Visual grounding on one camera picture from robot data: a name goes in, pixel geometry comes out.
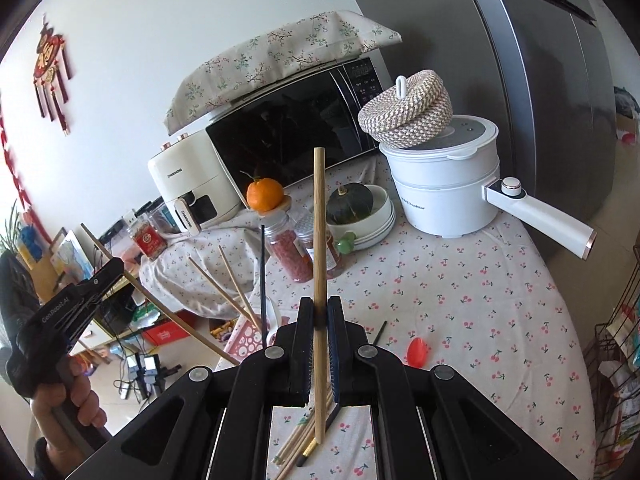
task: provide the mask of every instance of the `refrigerator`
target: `refrigerator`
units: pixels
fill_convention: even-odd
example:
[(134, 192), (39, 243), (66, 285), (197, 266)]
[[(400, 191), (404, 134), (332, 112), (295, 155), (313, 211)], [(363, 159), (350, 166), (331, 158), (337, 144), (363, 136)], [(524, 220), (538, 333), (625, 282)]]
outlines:
[[(397, 30), (392, 78), (435, 70), (455, 114), (497, 124), (500, 174), (582, 221), (613, 183), (615, 102), (588, 0), (356, 0)], [(544, 257), (557, 246), (531, 232)]]

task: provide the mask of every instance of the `black metal basket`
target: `black metal basket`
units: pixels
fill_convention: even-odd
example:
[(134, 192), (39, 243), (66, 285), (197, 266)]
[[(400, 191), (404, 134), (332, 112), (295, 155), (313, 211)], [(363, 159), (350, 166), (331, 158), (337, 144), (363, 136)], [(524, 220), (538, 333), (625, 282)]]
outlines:
[[(594, 327), (594, 339), (583, 352), (591, 385), (596, 424), (595, 479), (640, 478), (640, 245), (634, 247), (636, 266), (625, 290), (606, 323)], [(603, 362), (618, 362), (613, 376), (623, 367), (630, 373), (614, 386), (598, 369)]]

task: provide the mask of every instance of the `metal screw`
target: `metal screw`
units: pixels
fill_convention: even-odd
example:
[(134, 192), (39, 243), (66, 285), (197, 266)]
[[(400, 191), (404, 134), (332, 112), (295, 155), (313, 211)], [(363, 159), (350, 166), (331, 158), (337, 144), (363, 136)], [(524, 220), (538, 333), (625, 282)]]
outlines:
[(280, 359), (284, 355), (284, 348), (280, 346), (270, 346), (264, 351), (267, 359)]
[(358, 355), (360, 357), (364, 357), (365, 359), (371, 359), (378, 355), (378, 349), (375, 346), (371, 345), (363, 345), (358, 348)]
[(191, 370), (191, 372), (189, 372), (189, 378), (194, 383), (204, 381), (204, 379), (206, 379), (207, 377), (209, 377), (209, 371), (201, 366), (194, 368), (193, 370)]
[(433, 369), (433, 375), (441, 381), (449, 381), (456, 376), (456, 371), (447, 365), (438, 365)]

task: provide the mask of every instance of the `microwave control panel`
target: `microwave control panel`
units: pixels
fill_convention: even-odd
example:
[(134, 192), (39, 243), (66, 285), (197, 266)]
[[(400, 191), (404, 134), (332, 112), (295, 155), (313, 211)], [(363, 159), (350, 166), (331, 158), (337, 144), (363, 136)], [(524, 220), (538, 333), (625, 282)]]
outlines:
[(382, 86), (376, 75), (376, 70), (368, 57), (347, 63), (344, 65), (344, 69), (355, 90), (360, 107), (382, 93)]

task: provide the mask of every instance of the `red plastic spoon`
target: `red plastic spoon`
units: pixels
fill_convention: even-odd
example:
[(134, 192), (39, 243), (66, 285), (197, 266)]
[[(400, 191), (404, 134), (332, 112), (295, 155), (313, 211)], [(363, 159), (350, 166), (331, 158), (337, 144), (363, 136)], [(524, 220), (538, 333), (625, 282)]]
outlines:
[(409, 343), (409, 348), (406, 350), (406, 362), (413, 368), (422, 368), (427, 362), (428, 353), (427, 345), (422, 338), (416, 337)]

